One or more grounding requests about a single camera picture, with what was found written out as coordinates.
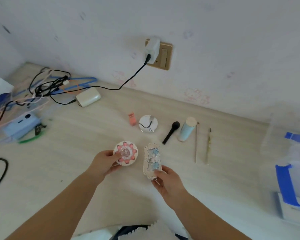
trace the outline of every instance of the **gold outlet frame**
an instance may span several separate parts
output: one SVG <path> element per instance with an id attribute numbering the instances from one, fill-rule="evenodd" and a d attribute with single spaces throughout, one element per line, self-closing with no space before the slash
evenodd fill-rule
<path id="1" fill-rule="evenodd" d="M 145 41 L 145 46 L 147 46 L 149 40 L 150 39 L 147 39 Z M 155 60 L 155 62 L 153 64 L 147 64 L 147 65 L 151 66 L 151 67 L 155 67 L 155 68 L 159 68 L 159 69 L 168 71 L 170 69 L 170 64 L 171 64 L 172 50 L 173 50 L 173 45 L 172 44 L 160 42 L 160 52 L 159 52 L 159 55 L 158 55 L 157 59 Z M 167 56 L 167 59 L 166 59 L 166 63 L 165 63 L 165 66 L 164 66 L 164 60 L 163 59 L 164 59 L 165 55 Z"/>

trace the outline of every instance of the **round compact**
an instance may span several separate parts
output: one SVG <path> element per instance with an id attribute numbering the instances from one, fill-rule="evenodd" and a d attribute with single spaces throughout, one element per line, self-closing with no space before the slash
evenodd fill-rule
<path id="1" fill-rule="evenodd" d="M 145 115 L 139 120 L 139 127 L 142 132 L 154 132 L 158 127 L 158 120 L 151 115 Z"/>
<path id="2" fill-rule="evenodd" d="M 130 141 L 122 141 L 118 143 L 113 150 L 113 154 L 120 153 L 121 158 L 117 164 L 122 166 L 129 166 L 133 164 L 138 157 L 138 149 L 135 144 Z"/>

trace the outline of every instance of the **desk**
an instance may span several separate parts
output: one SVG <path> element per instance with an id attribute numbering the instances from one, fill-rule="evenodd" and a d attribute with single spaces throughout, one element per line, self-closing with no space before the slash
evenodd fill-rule
<path id="1" fill-rule="evenodd" d="M 12 76 L 11 83 L 34 77 L 40 69 L 26 64 Z M 77 103 L 60 106 L 45 118 L 48 130 L 38 140 L 0 145 L 0 157 L 10 163 L 0 185 L 0 240 L 84 172 L 99 151 L 113 149 L 123 140 L 136 143 L 141 152 L 137 161 L 107 176 L 98 186 L 75 235 L 116 224 L 151 224 L 157 219 L 185 235 L 175 213 L 143 175 L 142 152 L 148 143 L 162 142 L 174 121 L 182 125 L 189 116 L 200 122 L 197 164 L 195 133 L 184 143 L 173 134 L 161 146 L 162 163 L 180 175 L 191 194 L 250 238 L 300 239 L 300 227 L 282 222 L 263 206 L 258 170 L 266 124 L 128 88 L 98 91 L 100 101 L 85 108 Z M 159 122 L 156 131 L 145 134 L 138 126 L 131 127 L 128 113 L 132 111 L 137 119 L 155 116 Z M 211 155 L 206 166 L 210 127 Z M 0 176 L 3 170 L 0 163 Z"/>

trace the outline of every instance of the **small pink object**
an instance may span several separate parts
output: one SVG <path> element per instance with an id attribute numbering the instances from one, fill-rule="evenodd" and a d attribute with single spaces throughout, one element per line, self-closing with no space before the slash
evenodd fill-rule
<path id="1" fill-rule="evenodd" d="M 129 115 L 129 121 L 131 126 L 135 126 L 137 124 L 136 117 L 134 116 L 134 113 L 130 113 Z"/>
<path id="2" fill-rule="evenodd" d="M 117 164 L 122 166 L 129 166 L 133 164 L 138 156 L 138 149 L 135 144 L 130 141 L 122 141 L 118 143 L 113 150 L 113 153 L 120 153 L 121 158 L 117 161 Z"/>

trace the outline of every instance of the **cylindrical bottle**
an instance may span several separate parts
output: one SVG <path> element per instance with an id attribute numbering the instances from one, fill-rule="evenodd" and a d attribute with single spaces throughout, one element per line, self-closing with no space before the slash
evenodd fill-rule
<path id="1" fill-rule="evenodd" d="M 188 117 L 182 126 L 178 140 L 184 142 L 188 139 L 193 129 L 196 127 L 197 121 L 194 117 Z"/>

